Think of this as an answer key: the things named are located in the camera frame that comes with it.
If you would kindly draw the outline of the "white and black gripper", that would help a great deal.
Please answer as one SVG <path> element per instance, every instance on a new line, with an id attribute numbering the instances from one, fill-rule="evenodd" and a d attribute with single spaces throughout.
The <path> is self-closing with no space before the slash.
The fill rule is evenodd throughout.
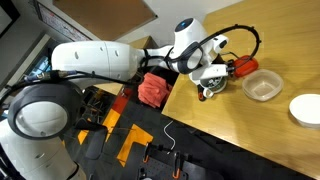
<path id="1" fill-rule="evenodd" d="M 225 64 L 208 64 L 191 72 L 189 74 L 189 79 L 195 85 L 199 85 L 201 80 L 225 77 L 227 75 L 227 66 Z"/>

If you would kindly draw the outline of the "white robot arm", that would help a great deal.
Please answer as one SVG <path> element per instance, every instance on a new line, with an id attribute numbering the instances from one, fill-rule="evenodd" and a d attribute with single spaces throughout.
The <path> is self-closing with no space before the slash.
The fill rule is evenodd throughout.
<path id="1" fill-rule="evenodd" d="M 223 78 L 239 69 L 219 63 L 228 43 L 225 36 L 243 29 L 261 43 L 257 30 L 235 24 L 209 35 L 194 18 L 178 23 L 174 43 L 157 49 L 138 49 L 114 41 L 76 41 L 53 49 L 52 70 L 9 86 L 1 94 L 8 111 L 1 121 L 1 172 L 5 180 L 86 180 L 80 164 L 71 159 L 60 136 L 70 128 L 95 133 L 87 156 L 99 157 L 108 128 L 80 118 L 82 91 L 90 86 L 117 82 L 135 85 L 144 67 L 158 66 L 186 74 L 198 85 Z"/>

